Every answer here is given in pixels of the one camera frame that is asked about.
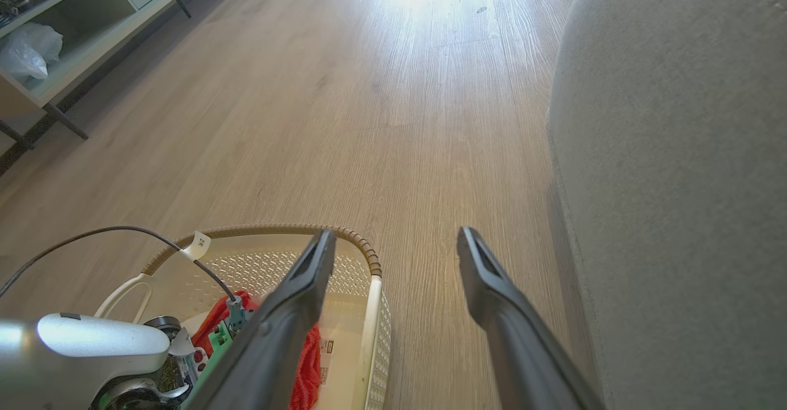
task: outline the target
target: red cloth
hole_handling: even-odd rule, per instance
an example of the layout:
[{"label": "red cloth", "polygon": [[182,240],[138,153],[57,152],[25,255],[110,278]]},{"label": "red cloth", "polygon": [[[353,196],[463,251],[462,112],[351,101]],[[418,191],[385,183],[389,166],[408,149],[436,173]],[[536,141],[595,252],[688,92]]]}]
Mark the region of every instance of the red cloth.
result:
[{"label": "red cloth", "polygon": [[[244,290],[235,292],[235,295],[241,297],[245,309],[248,310],[249,307],[252,307],[252,309],[256,310],[258,308],[256,304],[252,303],[251,297]],[[219,325],[229,315],[227,297],[225,296],[219,299],[213,308],[210,309],[202,326],[191,338],[194,346],[205,349],[209,357],[213,355],[213,346],[210,345],[208,335],[213,331],[214,327]],[[298,360],[298,371],[295,374],[295,384],[293,384],[289,410],[310,410],[314,407],[314,404],[317,404],[318,391],[320,391],[320,329],[315,324],[306,334],[306,342],[303,345],[303,351],[301,351],[301,359]]]},{"label": "red cloth", "polygon": [[306,334],[306,342],[298,360],[290,410],[310,410],[320,391],[320,328],[317,324]]}]

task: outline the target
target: sticker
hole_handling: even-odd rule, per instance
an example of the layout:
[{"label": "sticker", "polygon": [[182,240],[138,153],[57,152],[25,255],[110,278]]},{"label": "sticker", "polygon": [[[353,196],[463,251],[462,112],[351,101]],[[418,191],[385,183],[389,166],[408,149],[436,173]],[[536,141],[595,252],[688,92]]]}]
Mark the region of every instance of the sticker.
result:
[{"label": "sticker", "polygon": [[334,340],[320,340],[320,386],[328,385],[328,371],[334,359]]},{"label": "sticker", "polygon": [[194,261],[205,256],[205,253],[208,253],[208,247],[210,247],[210,237],[201,231],[194,231],[194,241],[188,247],[181,248],[180,253],[183,253],[190,261]]}]

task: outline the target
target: green plastic object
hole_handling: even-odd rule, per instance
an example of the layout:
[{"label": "green plastic object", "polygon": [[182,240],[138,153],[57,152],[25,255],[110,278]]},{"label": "green plastic object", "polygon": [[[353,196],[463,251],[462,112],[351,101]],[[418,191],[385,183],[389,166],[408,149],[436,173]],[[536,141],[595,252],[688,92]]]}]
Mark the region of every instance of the green plastic object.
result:
[{"label": "green plastic object", "polygon": [[210,345],[213,347],[213,355],[211,355],[210,359],[208,359],[208,365],[205,366],[205,370],[202,371],[200,374],[199,380],[194,385],[194,390],[191,390],[189,393],[189,398],[186,398],[186,402],[183,402],[181,408],[188,408],[189,404],[191,404],[191,397],[196,396],[197,390],[200,387],[200,384],[205,382],[206,377],[210,376],[211,371],[214,370],[214,367],[218,365],[219,360],[224,354],[230,349],[232,346],[232,337],[230,336],[230,331],[227,329],[227,324],[224,321],[221,321],[213,333],[208,335],[210,339]]}]

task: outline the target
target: black cable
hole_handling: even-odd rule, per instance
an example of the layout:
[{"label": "black cable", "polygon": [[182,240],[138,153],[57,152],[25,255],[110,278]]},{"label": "black cable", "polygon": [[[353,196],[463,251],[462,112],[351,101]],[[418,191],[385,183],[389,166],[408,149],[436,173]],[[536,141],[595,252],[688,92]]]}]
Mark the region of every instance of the black cable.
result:
[{"label": "black cable", "polygon": [[[79,235],[77,235],[75,237],[70,237],[69,239],[67,239],[65,241],[62,241],[62,242],[59,242],[56,245],[53,245],[52,247],[48,248],[47,250],[42,251],[42,253],[39,253],[38,255],[34,256],[33,259],[30,259],[30,261],[26,262],[25,265],[20,267],[20,269],[17,270],[17,273],[14,273],[14,276],[11,276],[11,279],[9,279],[6,282],[6,284],[2,287],[2,289],[0,289],[0,298],[4,294],[6,294],[6,291],[9,289],[9,287],[11,287],[11,284],[14,284],[14,282],[16,282],[17,279],[19,279],[19,276],[22,276],[22,273],[25,273],[25,270],[28,270],[28,268],[30,268],[33,264],[35,264],[36,261],[38,261],[39,259],[43,258],[44,256],[49,255],[52,251],[58,250],[59,248],[63,247],[64,245],[71,244],[71,242],[78,241],[80,239],[83,239],[84,237],[89,237],[91,235],[100,234],[100,233],[103,233],[103,232],[110,232],[110,231],[137,231],[137,232],[141,232],[141,233],[144,233],[144,234],[149,234],[150,236],[157,237],[161,241],[167,243],[167,245],[169,247],[174,248],[175,251],[180,251],[181,250],[181,248],[178,247],[177,244],[175,244],[174,242],[169,241],[169,239],[166,239],[165,237],[161,236],[160,234],[157,234],[154,231],[149,231],[149,230],[143,229],[141,227],[135,227],[135,226],[112,226],[112,227],[104,227],[102,229],[96,229],[94,231],[89,231],[89,232],[85,232],[83,234],[79,234]],[[218,283],[219,286],[222,287],[224,292],[226,292],[227,295],[229,295],[229,297],[234,301],[235,296],[232,294],[232,290],[228,289],[227,284],[224,284],[224,282],[221,281],[219,276],[216,276],[215,273],[211,272],[211,270],[209,268],[205,267],[205,265],[202,264],[202,262],[199,262],[198,259],[194,260],[194,264],[197,264],[197,267],[199,267],[200,269],[204,270],[205,273],[208,274],[208,276],[211,276],[211,278],[213,278],[213,281],[216,281],[216,283]]]}]

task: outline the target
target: cable connector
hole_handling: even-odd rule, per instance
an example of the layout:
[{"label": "cable connector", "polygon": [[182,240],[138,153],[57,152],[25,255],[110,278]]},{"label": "cable connector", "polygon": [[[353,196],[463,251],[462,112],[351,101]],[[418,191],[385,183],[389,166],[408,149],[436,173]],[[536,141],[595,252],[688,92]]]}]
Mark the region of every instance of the cable connector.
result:
[{"label": "cable connector", "polygon": [[227,318],[227,327],[233,333],[238,333],[247,322],[247,311],[243,308],[243,300],[238,295],[227,298],[227,310],[230,315]]}]

